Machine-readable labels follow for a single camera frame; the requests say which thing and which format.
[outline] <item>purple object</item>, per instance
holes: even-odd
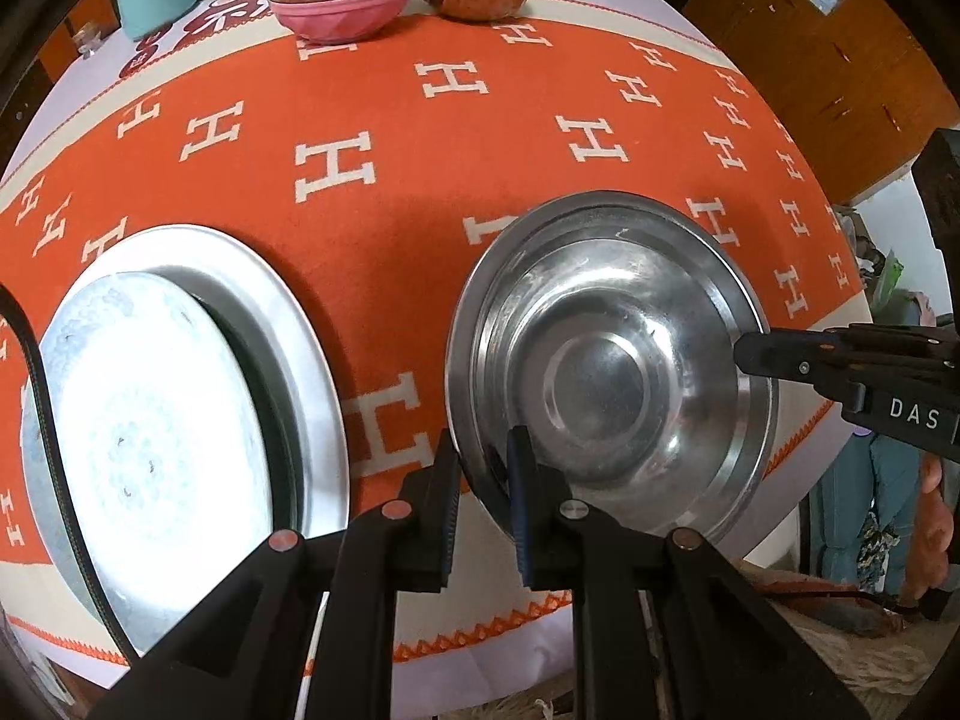
[[[277,20],[311,43],[352,43],[370,37],[397,18],[409,0],[270,2]]]

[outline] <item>silver screw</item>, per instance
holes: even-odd
[[[380,509],[380,513],[387,519],[405,519],[413,511],[414,508],[406,501],[401,501],[400,498],[387,501]]]
[[[270,544],[270,548],[274,552],[287,552],[293,549],[298,541],[299,536],[296,532],[286,529],[273,531],[270,534],[270,538],[267,539],[267,543]]]
[[[671,538],[673,538],[676,546],[688,551],[694,550],[704,543],[704,537],[693,530],[693,528],[677,528]]]
[[[590,513],[590,507],[583,501],[570,498],[560,504],[560,516],[564,519],[583,519]]]

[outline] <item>table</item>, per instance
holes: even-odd
[[[531,0],[501,25],[451,23],[414,0],[376,39],[341,47],[296,41],[265,0],[204,1],[136,45],[117,33],[69,69],[14,155],[0,274],[42,332],[85,264],[136,230],[187,221],[251,245],[325,347],[359,512],[431,461],[446,332],[484,246],[533,205],[597,188],[702,223],[773,325],[869,320],[789,134],[661,0]],[[15,344],[0,328],[0,409],[15,415],[0,425],[0,603],[45,656],[111,685],[123,659],[32,521]],[[767,476],[720,549],[747,554],[849,432],[808,386],[783,385]],[[512,544],[464,496],[449,588],[400,597],[395,716],[472,706],[570,668],[569,601],[524,589]]]

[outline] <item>orange tablecloth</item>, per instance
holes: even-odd
[[[552,197],[636,191],[691,215],[741,265],[772,325],[866,318],[809,167],[713,47],[587,4],[531,0],[498,26],[414,4],[376,39],[318,49],[262,0],[246,3],[235,23],[206,11],[174,52],[134,62],[8,177],[0,274],[42,332],[85,264],[136,230],[198,223],[246,242],[294,290],[330,360],[355,512],[430,463],[464,279],[499,229]],[[25,367],[7,329],[0,344],[0,491],[16,533],[0,538],[0,601],[42,640],[110,661],[83,610],[18,594],[26,576],[56,579],[20,469]],[[771,470],[827,410],[809,394],[784,401]],[[398,661],[475,644],[568,600],[527,593],[516,577],[503,586],[509,543],[475,502],[464,507],[458,539],[479,546],[458,541],[453,584],[458,570],[469,581],[440,611],[404,602],[416,607],[409,624],[401,603]],[[496,570],[470,573],[470,560]]]

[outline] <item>wire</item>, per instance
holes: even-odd
[[[83,540],[83,534],[80,532],[77,510],[74,508],[73,498],[70,497],[70,488],[64,472],[64,458],[61,456],[59,442],[56,439],[54,412],[50,404],[50,391],[47,388],[47,377],[43,370],[43,358],[40,355],[37,337],[30,327],[30,319],[27,319],[27,314],[24,313],[16,298],[3,284],[0,284],[0,316],[7,320],[7,324],[13,330],[13,335],[16,336],[20,349],[23,351],[23,356],[27,361],[27,372],[30,374],[34,402],[37,404],[40,438],[43,442],[43,452],[47,458],[47,467],[50,469],[50,480],[53,482],[56,505],[59,507],[61,517],[64,518],[66,538],[70,542],[73,557],[80,567],[83,584],[86,585],[86,590],[90,593],[93,605],[107,627],[107,632],[113,639],[113,643],[116,644],[123,657],[127,659],[127,663],[133,665],[140,660],[140,656],[131,644],[131,640],[128,639],[126,632],[124,632],[123,626],[120,625],[109,600],[107,600],[104,586],[100,583],[97,570],[94,568],[93,560],[90,557],[90,551]]]

